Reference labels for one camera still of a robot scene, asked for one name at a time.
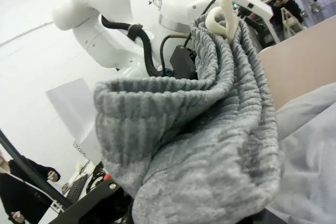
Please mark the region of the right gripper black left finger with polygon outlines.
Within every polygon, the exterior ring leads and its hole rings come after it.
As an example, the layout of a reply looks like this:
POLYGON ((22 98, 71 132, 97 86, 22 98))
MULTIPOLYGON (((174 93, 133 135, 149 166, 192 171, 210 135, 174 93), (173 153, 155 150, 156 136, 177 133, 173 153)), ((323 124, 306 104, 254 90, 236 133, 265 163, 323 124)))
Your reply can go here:
POLYGON ((114 180, 106 180, 78 200, 51 224, 114 223, 126 215, 131 196, 114 180))

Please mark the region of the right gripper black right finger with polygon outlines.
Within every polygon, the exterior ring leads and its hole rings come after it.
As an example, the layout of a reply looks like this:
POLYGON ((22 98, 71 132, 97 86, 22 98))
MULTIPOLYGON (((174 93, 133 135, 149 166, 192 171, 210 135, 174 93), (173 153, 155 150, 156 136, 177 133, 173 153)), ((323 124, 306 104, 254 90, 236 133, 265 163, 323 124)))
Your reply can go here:
POLYGON ((245 224, 286 224, 284 220, 273 214, 268 209, 244 218, 245 224))

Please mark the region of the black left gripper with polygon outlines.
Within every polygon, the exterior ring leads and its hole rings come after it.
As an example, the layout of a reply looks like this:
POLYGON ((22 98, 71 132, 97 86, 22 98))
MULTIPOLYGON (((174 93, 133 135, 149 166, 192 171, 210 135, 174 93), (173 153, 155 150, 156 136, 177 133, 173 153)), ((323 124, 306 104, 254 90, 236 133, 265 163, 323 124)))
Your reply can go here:
POLYGON ((197 70, 193 51, 184 46, 175 47, 170 58, 176 79, 197 79, 197 70))

